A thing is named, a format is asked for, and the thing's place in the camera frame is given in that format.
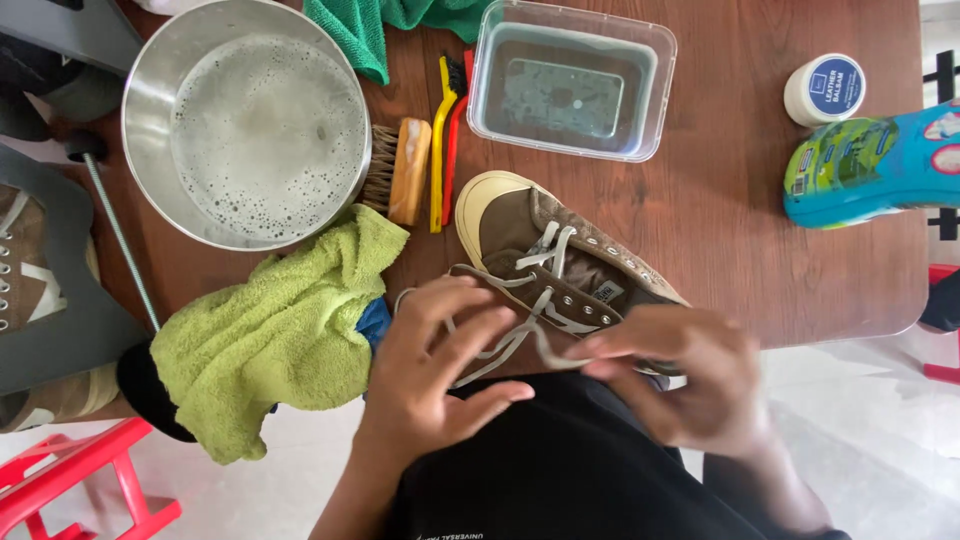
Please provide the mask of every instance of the soapy water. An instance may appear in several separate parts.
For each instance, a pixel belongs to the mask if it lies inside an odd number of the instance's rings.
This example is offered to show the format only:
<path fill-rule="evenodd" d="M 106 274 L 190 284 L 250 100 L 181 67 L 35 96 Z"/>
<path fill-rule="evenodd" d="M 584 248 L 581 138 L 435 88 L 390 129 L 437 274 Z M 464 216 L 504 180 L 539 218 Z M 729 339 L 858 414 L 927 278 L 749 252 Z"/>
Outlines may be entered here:
<path fill-rule="evenodd" d="M 367 131 L 362 98 L 330 57 L 289 37 L 251 36 L 191 70 L 170 137 L 183 188 L 204 214 L 279 243 L 340 209 Z"/>

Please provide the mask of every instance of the sneaker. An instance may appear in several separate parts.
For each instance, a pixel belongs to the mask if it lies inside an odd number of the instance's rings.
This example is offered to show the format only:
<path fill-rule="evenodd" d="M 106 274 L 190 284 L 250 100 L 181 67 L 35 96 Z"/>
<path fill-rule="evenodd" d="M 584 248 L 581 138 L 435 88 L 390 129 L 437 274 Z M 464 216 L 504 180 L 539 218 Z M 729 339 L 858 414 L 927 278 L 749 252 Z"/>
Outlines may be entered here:
<path fill-rule="evenodd" d="M 516 174 L 491 171 L 468 182 L 455 215 L 473 265 L 456 268 L 481 277 L 530 311 L 527 322 L 508 334 L 516 343 L 497 344 L 494 351 L 503 354 L 469 380 L 503 363 L 538 319 L 582 338 L 619 323 L 634 306 L 689 306 L 643 259 Z M 637 370 L 683 374 L 673 362 L 652 360 L 640 360 Z"/>
<path fill-rule="evenodd" d="M 43 255 L 44 210 L 26 192 L 0 184 L 0 335 L 66 308 Z M 87 243 L 87 265 L 98 277 L 96 252 Z M 116 364 L 46 382 L 0 400 L 0 433 L 85 416 L 118 393 Z"/>

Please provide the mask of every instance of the water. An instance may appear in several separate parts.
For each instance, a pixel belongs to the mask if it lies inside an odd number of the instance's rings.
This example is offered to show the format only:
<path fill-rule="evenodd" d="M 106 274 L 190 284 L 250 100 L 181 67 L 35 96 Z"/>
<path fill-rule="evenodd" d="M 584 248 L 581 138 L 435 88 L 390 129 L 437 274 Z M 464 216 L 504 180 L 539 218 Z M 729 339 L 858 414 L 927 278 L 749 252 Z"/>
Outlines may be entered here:
<path fill-rule="evenodd" d="M 650 47 L 537 25 L 493 30 L 490 131 L 603 152 L 639 146 L 657 55 Z"/>
<path fill-rule="evenodd" d="M 171 146 L 207 216 L 256 240 L 314 231 L 363 164 L 364 104 L 349 74 L 308 44 L 251 36 L 204 57 L 177 94 Z"/>

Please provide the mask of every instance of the red plastic stool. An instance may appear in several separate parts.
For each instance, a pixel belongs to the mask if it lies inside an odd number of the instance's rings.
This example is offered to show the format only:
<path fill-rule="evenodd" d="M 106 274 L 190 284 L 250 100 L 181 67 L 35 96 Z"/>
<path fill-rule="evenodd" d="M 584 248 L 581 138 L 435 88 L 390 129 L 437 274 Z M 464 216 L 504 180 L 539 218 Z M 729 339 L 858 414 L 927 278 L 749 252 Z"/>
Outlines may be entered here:
<path fill-rule="evenodd" d="M 951 264 L 931 264 L 929 269 L 930 284 L 936 284 L 946 276 L 960 270 L 960 266 Z M 957 343 L 960 344 L 960 332 L 957 333 Z M 924 376 L 931 380 L 960 384 L 960 367 L 938 366 L 924 364 Z"/>
<path fill-rule="evenodd" d="M 79 441 L 56 434 L 36 443 L 23 454 L 0 465 L 0 489 L 12 486 L 0 493 L 0 538 L 21 522 L 33 540 L 92 540 L 95 532 L 85 531 L 79 523 L 47 535 L 40 519 L 39 510 L 47 503 L 70 489 L 81 480 L 108 463 L 113 464 L 127 508 L 133 517 L 133 527 L 117 540 L 142 540 L 150 538 L 170 522 L 179 518 L 180 503 L 173 501 L 158 513 L 151 515 L 140 490 L 140 481 L 130 461 L 129 449 L 153 428 L 142 418 L 129 418 L 109 430 Z M 50 454 L 57 461 L 24 477 L 27 469 Z"/>

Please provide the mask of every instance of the red brush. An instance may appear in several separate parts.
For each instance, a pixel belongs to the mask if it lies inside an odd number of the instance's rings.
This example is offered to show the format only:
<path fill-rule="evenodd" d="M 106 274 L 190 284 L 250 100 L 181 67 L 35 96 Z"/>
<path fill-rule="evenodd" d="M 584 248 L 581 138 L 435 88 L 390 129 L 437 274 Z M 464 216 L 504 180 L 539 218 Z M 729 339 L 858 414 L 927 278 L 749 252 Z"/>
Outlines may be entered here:
<path fill-rule="evenodd" d="M 467 65 L 467 93 L 454 106 L 449 116 L 449 132 L 446 140 L 446 170 L 444 171 L 444 227 L 450 222 L 450 199 L 453 198 L 453 172 L 457 166 L 457 132 L 460 128 L 460 115 L 467 108 L 470 81 L 473 80 L 473 51 L 464 51 L 464 63 Z"/>

